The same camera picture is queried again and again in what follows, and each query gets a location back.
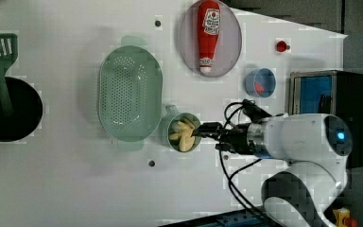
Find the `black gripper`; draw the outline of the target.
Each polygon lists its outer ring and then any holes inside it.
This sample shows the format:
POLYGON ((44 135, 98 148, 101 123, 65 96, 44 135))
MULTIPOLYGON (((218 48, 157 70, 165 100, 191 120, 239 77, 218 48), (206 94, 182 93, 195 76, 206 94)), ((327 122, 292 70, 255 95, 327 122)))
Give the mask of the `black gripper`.
POLYGON ((228 151, 240 155, 249 155, 250 148, 247 141, 247 132, 250 124, 240 124, 232 129, 221 129, 222 124, 219 122, 204 122, 192 135, 201 138, 212 138, 217 140, 216 149, 228 151))

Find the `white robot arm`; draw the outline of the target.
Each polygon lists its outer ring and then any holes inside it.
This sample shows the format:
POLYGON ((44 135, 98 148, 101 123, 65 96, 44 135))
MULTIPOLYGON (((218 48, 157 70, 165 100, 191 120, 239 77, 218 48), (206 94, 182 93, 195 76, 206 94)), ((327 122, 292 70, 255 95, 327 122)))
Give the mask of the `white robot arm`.
POLYGON ((264 213, 274 222, 284 227, 337 227, 324 212, 348 181, 353 137, 341 118, 282 113, 230 129, 208 122, 193 134, 216 140, 218 150, 287 163, 261 187, 264 213))

